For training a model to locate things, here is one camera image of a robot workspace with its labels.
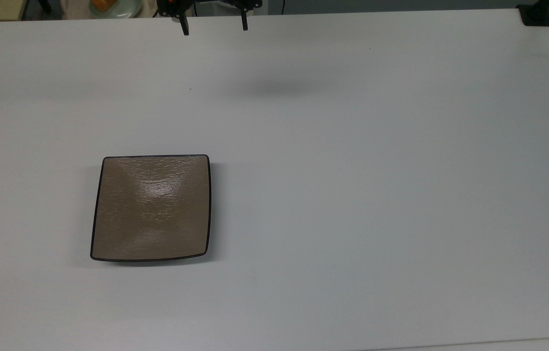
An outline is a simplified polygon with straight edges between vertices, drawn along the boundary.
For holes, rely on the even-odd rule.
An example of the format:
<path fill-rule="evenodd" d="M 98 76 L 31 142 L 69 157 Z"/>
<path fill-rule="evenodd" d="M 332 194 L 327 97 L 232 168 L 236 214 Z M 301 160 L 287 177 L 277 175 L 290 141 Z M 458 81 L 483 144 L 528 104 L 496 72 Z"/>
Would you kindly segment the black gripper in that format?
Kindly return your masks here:
<path fill-rule="evenodd" d="M 250 11 L 260 9 L 263 0 L 194 0 L 195 3 L 221 3 L 236 7 L 240 11 L 243 31 L 248 30 L 247 16 Z M 187 11 L 192 8 L 191 0 L 157 0 L 157 14 L 170 18 L 181 25 L 183 34 L 189 35 Z"/>

